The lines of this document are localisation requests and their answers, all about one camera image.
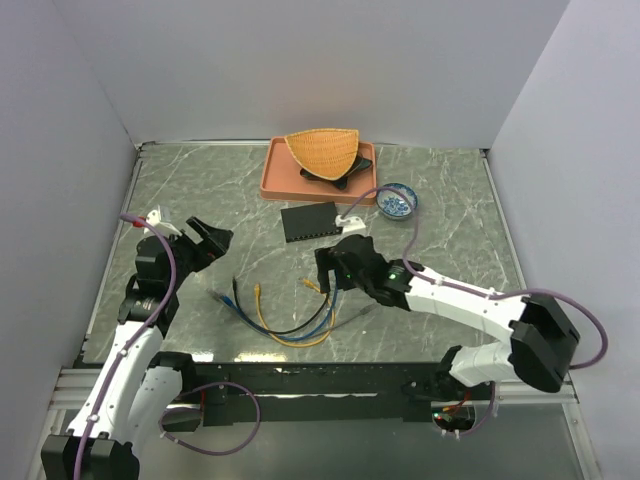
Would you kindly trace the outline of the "black network switch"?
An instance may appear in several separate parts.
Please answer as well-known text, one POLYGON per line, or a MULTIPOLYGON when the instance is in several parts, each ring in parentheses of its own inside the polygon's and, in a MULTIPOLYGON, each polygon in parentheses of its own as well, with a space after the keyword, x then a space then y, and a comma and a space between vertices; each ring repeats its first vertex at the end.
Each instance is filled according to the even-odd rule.
POLYGON ((336 225, 338 211, 334 202, 284 208, 280 213, 287 243, 342 233, 336 225))

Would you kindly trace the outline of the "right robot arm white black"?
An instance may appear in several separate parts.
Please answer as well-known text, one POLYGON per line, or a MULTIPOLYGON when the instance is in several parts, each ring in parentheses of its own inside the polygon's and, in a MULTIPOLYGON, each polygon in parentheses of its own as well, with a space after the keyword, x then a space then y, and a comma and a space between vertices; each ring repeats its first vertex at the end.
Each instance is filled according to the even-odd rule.
POLYGON ((560 391, 580 336, 557 300, 547 293, 508 296, 443 276, 419 263, 387 260, 371 237, 350 235, 314 253, 323 291, 362 290, 377 303, 434 314, 492 338, 478 347, 454 346, 433 376, 452 399, 482 383, 520 380, 545 393, 560 391))

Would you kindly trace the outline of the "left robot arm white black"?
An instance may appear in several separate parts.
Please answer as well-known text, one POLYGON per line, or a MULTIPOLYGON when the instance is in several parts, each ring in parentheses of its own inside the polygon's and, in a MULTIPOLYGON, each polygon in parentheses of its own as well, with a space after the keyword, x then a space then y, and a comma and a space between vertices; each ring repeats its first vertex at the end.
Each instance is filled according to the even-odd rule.
POLYGON ((124 213, 122 221, 144 228, 136 247, 135 273, 126 287, 113 343, 98 377, 67 429, 49 435, 41 449, 48 479, 136 479, 140 452, 174 400, 198 389, 191 355, 163 352, 184 280, 223 257, 233 233, 195 216, 187 224, 200 237, 163 221, 124 213))

